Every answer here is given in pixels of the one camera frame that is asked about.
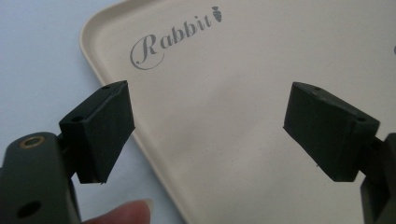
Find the gray surface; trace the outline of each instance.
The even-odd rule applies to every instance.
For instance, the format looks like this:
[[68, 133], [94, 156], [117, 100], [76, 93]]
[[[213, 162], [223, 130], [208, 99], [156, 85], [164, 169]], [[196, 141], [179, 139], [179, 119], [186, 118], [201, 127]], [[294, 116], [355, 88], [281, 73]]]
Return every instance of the gray surface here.
[[[0, 161], [9, 143], [28, 133], [59, 133], [58, 121], [100, 84], [82, 56], [79, 31], [90, 16], [117, 1], [0, 2]], [[133, 139], [105, 185], [77, 189], [82, 218], [151, 198], [151, 223], [183, 223]]]

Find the rabbit logo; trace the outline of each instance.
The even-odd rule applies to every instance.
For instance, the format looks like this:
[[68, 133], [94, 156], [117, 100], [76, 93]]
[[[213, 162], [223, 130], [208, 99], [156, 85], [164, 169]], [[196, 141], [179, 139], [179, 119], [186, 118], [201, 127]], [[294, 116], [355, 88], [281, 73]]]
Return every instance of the rabbit logo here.
[[213, 16], [215, 17], [216, 21], [221, 22], [221, 12], [219, 11], [218, 7], [212, 7], [213, 9]]
[[[212, 7], [213, 16], [217, 22], [221, 22], [219, 7]], [[132, 65], [139, 70], [149, 70], [163, 62], [165, 51], [185, 39], [195, 36], [212, 27], [212, 17], [194, 16], [193, 19], [181, 22], [173, 26], [167, 34], [146, 35], [139, 39], [131, 49], [130, 60]]]

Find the screw hole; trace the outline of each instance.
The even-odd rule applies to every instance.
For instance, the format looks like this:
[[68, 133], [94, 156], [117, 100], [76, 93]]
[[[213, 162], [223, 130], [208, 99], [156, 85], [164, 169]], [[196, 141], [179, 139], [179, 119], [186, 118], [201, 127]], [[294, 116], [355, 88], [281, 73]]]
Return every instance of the screw hole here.
[[18, 211], [17, 216], [18, 218], [30, 217], [34, 215], [40, 209], [40, 207], [41, 203], [39, 201], [28, 203]]
[[74, 118], [72, 118], [72, 121], [73, 122], [79, 122], [79, 121], [82, 121], [84, 118], [82, 117], [82, 116], [78, 116], [78, 117], [74, 117]]

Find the mounting hole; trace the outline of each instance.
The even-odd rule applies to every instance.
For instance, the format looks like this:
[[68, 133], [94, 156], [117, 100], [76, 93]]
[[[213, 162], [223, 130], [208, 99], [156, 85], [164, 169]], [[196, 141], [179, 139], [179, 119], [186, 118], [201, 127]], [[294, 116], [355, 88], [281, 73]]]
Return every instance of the mounting hole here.
[[82, 121], [84, 118], [82, 117], [82, 116], [78, 116], [78, 117], [73, 117], [72, 118], [72, 121], [73, 122], [80, 122], [80, 121]]
[[44, 136], [40, 136], [40, 135], [29, 137], [29, 138], [23, 139], [23, 141], [20, 142], [20, 147], [25, 148], [25, 149], [37, 147], [37, 146], [40, 146], [45, 140], [46, 140], [46, 138]]
[[41, 203], [39, 201], [34, 201], [31, 203], [27, 203], [18, 211], [17, 217], [18, 218], [25, 218], [34, 215], [35, 213], [40, 210]]

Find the fingertip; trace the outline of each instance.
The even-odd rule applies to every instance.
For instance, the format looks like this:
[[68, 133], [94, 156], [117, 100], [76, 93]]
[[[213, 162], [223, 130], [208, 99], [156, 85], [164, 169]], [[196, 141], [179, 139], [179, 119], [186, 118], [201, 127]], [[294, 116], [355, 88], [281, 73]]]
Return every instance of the fingertip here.
[[85, 224], [149, 224], [150, 206], [146, 200], [134, 201], [122, 204], [112, 211], [85, 221]]

